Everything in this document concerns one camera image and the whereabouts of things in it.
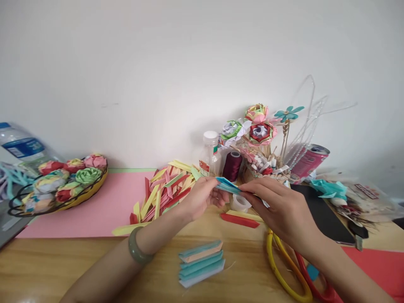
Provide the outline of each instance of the jade bangle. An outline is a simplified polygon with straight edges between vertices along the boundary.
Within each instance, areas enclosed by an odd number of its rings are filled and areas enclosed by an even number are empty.
[[[144,266],[147,263],[149,263],[151,260],[153,260],[153,255],[146,255],[142,253],[138,247],[138,244],[136,243],[136,233],[142,229],[143,227],[140,226],[138,228],[135,228],[130,236],[129,236],[129,253],[132,256],[132,258],[139,263],[140,265]]]

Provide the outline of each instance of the yellow wire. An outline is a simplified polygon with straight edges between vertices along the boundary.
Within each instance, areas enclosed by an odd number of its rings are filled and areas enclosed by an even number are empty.
[[[286,258],[286,261],[288,262],[289,266],[292,268],[292,270],[298,277],[300,283],[303,285],[304,296],[297,294],[292,288],[290,288],[290,286],[283,279],[283,277],[281,276],[281,273],[279,272],[278,268],[276,267],[274,255],[272,253],[272,241],[274,238],[275,238],[275,242],[278,245],[278,248],[281,251],[282,255]],[[266,251],[268,253],[269,263],[271,265],[272,271],[274,272],[278,281],[281,283],[282,287],[289,293],[289,295],[291,295],[295,300],[297,300],[301,303],[311,302],[313,300],[313,295],[311,294],[310,287],[308,286],[308,284],[307,284],[306,280],[304,279],[302,273],[300,272],[299,268],[296,266],[296,264],[293,262],[293,260],[290,258],[290,256],[286,252],[285,247],[283,246],[280,238],[277,235],[275,235],[271,229],[268,230]]]

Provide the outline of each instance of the woman's right hand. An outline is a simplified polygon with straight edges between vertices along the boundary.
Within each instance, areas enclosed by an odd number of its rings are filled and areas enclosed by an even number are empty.
[[[257,178],[239,189],[268,227],[306,259],[314,257],[319,247],[329,241],[318,229],[301,193],[270,177]],[[253,194],[270,207],[266,208]]]

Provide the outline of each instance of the hand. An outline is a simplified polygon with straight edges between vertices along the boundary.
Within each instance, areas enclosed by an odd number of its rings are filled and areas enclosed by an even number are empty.
[[[328,239],[318,229],[301,193],[270,177],[257,178],[239,186],[239,189],[268,227],[306,259],[314,256],[319,245]],[[266,208],[253,194],[270,207]]]
[[[184,201],[180,203],[191,216],[192,221],[202,216],[209,205],[213,204],[221,208],[229,202],[228,193],[215,188],[218,184],[219,181],[216,178],[200,177]]]

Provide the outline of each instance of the tape roll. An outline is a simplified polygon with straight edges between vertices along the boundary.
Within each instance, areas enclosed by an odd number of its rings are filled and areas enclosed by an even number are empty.
[[[235,211],[246,213],[251,207],[251,204],[242,196],[233,194],[233,201],[230,203],[230,208]]]

